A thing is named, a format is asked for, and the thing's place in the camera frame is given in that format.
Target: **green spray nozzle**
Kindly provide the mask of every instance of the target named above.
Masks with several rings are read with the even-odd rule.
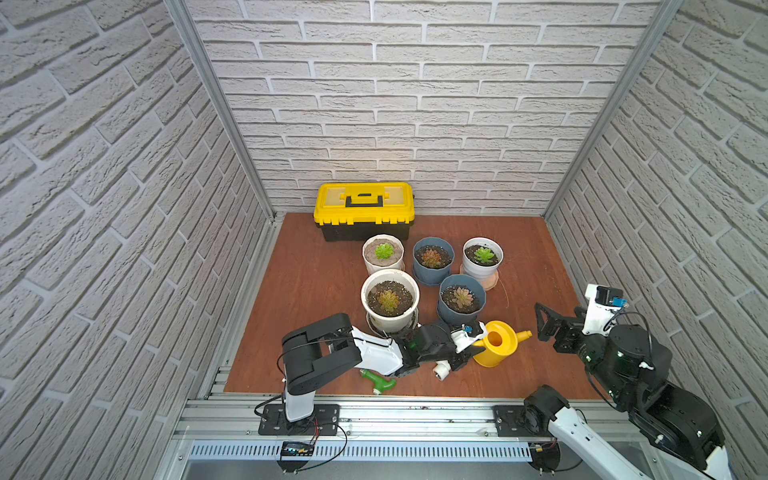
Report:
[[[373,395],[381,395],[382,392],[393,388],[397,380],[385,380],[384,377],[376,375],[374,372],[366,369],[360,369],[360,376],[373,382]]]

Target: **flower pot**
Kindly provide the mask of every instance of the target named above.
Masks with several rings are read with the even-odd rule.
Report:
[[[469,288],[475,298],[480,302],[480,308],[472,313],[459,313],[452,310],[442,299],[442,293],[450,286],[463,285]],[[469,275],[451,275],[440,283],[440,295],[437,297],[437,314],[440,315],[447,324],[452,326],[465,325],[467,322],[475,320],[480,315],[485,306],[485,290],[480,282]]]
[[[498,257],[498,263],[491,266],[482,266],[478,265],[477,263],[471,261],[466,254],[466,250],[468,247],[472,247],[474,245],[480,245],[481,247],[487,247],[493,250],[493,253],[496,254]],[[467,240],[467,242],[464,244],[464,247],[462,248],[462,266],[464,267],[464,273],[471,276],[472,278],[475,278],[477,280],[485,280],[486,278],[490,277],[494,273],[496,273],[496,269],[499,265],[502,264],[502,261],[504,259],[504,251],[502,248],[493,240],[483,238],[483,237],[475,237],[470,238]]]
[[[428,268],[423,266],[416,259],[416,251],[427,246],[435,246],[445,249],[445,251],[451,254],[451,262],[443,268]],[[437,237],[422,238],[413,246],[413,276],[425,285],[438,286],[440,282],[445,280],[445,278],[451,274],[451,263],[453,263],[454,258],[455,254],[453,253],[453,247],[451,247],[450,243]]]
[[[389,266],[378,266],[378,265],[374,265],[373,263],[370,263],[368,259],[366,259],[366,247],[377,240],[387,240],[393,245],[399,245],[400,251],[402,252],[400,253],[400,258],[396,262],[394,262],[392,265],[389,265]],[[402,261],[404,253],[405,253],[405,249],[402,247],[402,243],[400,242],[400,240],[393,237],[392,235],[375,235],[374,237],[370,237],[362,245],[362,261],[366,263],[366,269],[368,270],[369,275],[373,272],[384,270],[385,268],[394,268],[396,270],[402,270],[405,267],[405,263]]]
[[[413,296],[413,305],[403,312],[402,315],[382,316],[371,310],[371,307],[368,306],[368,292],[370,292],[374,286],[387,280],[402,284]],[[365,308],[366,312],[370,315],[371,321],[376,325],[376,328],[385,333],[394,333],[400,331],[411,321],[411,315],[416,310],[416,306],[419,305],[419,285],[412,276],[402,270],[385,268],[384,270],[371,273],[366,279],[360,290],[360,299],[362,300],[363,308]]]

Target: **aluminum frame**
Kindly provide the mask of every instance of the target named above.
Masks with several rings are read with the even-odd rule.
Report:
[[[558,189],[554,191],[552,200],[550,200],[549,205],[547,205],[544,211],[543,217],[546,221],[549,221],[552,215],[554,215],[576,175],[581,171],[581,166],[587,160],[587,156],[597,144],[600,136],[606,131],[608,125],[611,124],[614,115],[629,94],[629,90],[632,89],[634,82],[640,76],[640,72],[645,67],[648,58],[650,58],[650,54],[656,50],[662,35],[664,35],[664,32],[682,4],[683,0],[662,0],[659,4],[654,17],[650,20],[650,23],[643,32],[643,36],[627,60],[624,70],[621,71],[611,92],[608,93],[608,98],[603,103],[603,107],[590,126],[587,136],[576,151],[574,160],[568,166],[568,170],[558,185]]]

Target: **succulent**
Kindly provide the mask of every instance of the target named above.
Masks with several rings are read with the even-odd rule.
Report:
[[[458,306],[470,306],[474,299],[474,296],[466,288],[453,290],[453,301]]]
[[[475,250],[475,260],[480,263],[490,263],[495,255],[490,248],[478,248]]]
[[[442,263],[442,257],[437,250],[427,249],[422,253],[422,265],[428,268],[437,268]]]
[[[392,246],[390,243],[382,243],[380,244],[374,252],[376,253],[376,257],[379,260],[386,260],[392,256],[393,253],[395,253],[395,247]]]
[[[382,308],[384,310],[392,313],[400,304],[400,299],[397,297],[397,294],[395,294],[393,291],[384,290],[379,294],[379,303],[381,303]]]

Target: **yellow watering can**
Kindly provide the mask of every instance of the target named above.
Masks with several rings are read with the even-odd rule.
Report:
[[[475,355],[475,361],[488,368],[497,366],[503,359],[515,353],[518,343],[533,336],[531,330],[515,333],[512,327],[498,320],[486,323],[485,328],[488,329],[488,335],[472,345],[485,347],[484,352]]]

